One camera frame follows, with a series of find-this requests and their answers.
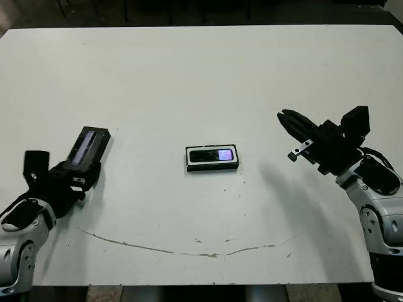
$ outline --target tabletop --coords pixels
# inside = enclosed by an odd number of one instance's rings
[[[284,108],[319,124],[370,110],[365,146],[403,173],[403,38],[392,26],[9,30],[0,40],[0,206],[25,150],[64,160],[109,129],[98,185],[42,247],[36,285],[373,279],[357,210],[287,158]],[[188,173],[185,147],[237,146],[236,171]]]

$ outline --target purple screen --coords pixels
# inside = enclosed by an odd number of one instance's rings
[[[219,160],[232,160],[232,151],[231,150],[219,150]]]

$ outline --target black device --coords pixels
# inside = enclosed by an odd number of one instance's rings
[[[237,169],[238,166],[237,148],[233,144],[186,147],[188,172]]]
[[[61,169],[72,171],[71,186],[83,191],[98,180],[101,157],[111,135],[107,129],[84,127]]]

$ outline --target dark floor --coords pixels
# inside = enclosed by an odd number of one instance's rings
[[[0,0],[0,37],[10,28],[169,25],[393,24],[403,32],[381,6],[332,0],[59,1]]]
[[[142,293],[149,289],[158,293],[161,301],[245,301],[244,286],[166,286],[152,289],[148,286],[92,286],[86,287],[49,287],[35,286],[30,293],[30,302],[129,302],[142,301],[140,297],[155,296],[156,294]],[[287,285],[290,302],[381,302],[372,295],[370,283],[340,284],[299,284]]]

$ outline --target cable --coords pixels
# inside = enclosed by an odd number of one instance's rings
[[[358,149],[364,153],[364,158],[366,158],[368,156],[368,154],[375,156],[376,158],[378,158],[379,160],[382,161],[383,165],[386,166],[386,168],[389,168],[390,170],[395,171],[395,169],[392,167],[390,162],[386,159],[386,157],[383,156],[382,153],[380,153],[374,149],[367,148],[367,147],[359,147]]]

